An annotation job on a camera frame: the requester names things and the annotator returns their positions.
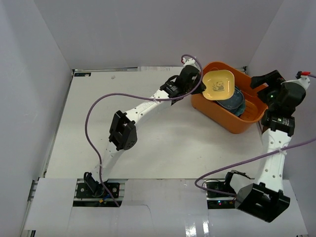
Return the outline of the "light teal scalloped plate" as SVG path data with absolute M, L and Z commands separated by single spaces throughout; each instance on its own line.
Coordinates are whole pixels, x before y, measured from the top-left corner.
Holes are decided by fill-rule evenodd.
M 234 94 L 231 98 L 215 102 L 237 117 L 240 117 L 246 108 L 244 94 L 237 86 L 235 86 Z

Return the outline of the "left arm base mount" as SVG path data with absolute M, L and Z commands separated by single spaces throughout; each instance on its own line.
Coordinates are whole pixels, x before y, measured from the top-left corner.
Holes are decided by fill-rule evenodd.
M 73 207 L 120 207 L 120 183 L 96 181 L 90 172 L 85 172 L 82 181 L 78 181 Z

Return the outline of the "orange plastic bin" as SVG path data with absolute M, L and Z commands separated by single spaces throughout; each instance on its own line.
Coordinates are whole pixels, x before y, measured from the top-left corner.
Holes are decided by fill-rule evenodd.
M 214 70 L 228 70 L 233 73 L 235 76 L 235 85 L 241 90 L 245 97 L 244 112 L 237 117 L 221 107 L 218 103 L 205 99 L 202 94 L 192 95 L 191 104 L 196 110 L 217 122 L 230 133 L 243 133 L 252 124 L 257 123 L 267 109 L 267 105 L 257 96 L 257 92 L 264 89 L 265 86 L 261 85 L 252 89 L 250 87 L 250 76 L 220 61 L 210 62 L 203 68 L 205 74 Z

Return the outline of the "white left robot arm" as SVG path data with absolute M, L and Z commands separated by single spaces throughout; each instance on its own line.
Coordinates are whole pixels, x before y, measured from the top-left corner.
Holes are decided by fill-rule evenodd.
M 84 174 L 87 191 L 93 197 L 113 194 L 105 185 L 108 176 L 120 156 L 137 142 L 140 126 L 162 110 L 172 106 L 184 97 L 202 93 L 206 87 L 202 82 L 203 70 L 195 66 L 184 66 L 179 75 L 171 76 L 151 97 L 126 112 L 115 112 L 109 129 L 109 138 L 104 153 L 100 153 L 88 136 L 88 121 L 85 120 L 86 139 L 98 157 L 98 164 L 92 172 Z

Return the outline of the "yellow panda dish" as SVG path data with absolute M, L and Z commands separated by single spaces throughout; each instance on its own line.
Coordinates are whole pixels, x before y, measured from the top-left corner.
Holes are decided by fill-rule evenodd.
M 202 95 L 207 100 L 227 100 L 235 91 L 235 76 L 228 70 L 210 71 L 203 76 L 202 82 L 206 86 Z

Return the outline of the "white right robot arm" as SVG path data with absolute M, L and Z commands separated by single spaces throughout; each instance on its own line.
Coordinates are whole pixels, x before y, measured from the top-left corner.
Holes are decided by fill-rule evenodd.
M 232 170 L 227 174 L 223 192 L 235 199 L 235 208 L 267 223 L 272 222 L 290 205 L 283 193 L 284 148 L 289 145 L 295 130 L 293 113 L 306 96 L 310 73 L 299 71 L 293 80 L 285 80 L 277 70 L 263 76 L 252 77 L 250 87 L 267 86 L 257 92 L 268 108 L 261 118 L 262 142 L 266 157 L 254 180 L 245 173 Z

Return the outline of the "black label sticker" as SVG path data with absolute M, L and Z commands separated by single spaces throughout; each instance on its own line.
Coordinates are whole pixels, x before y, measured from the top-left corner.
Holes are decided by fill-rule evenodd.
M 87 72 L 85 72 L 85 73 L 78 73 L 78 72 L 74 73 L 74 77 L 90 77 L 90 76 L 91 76 L 91 73 L 87 73 Z

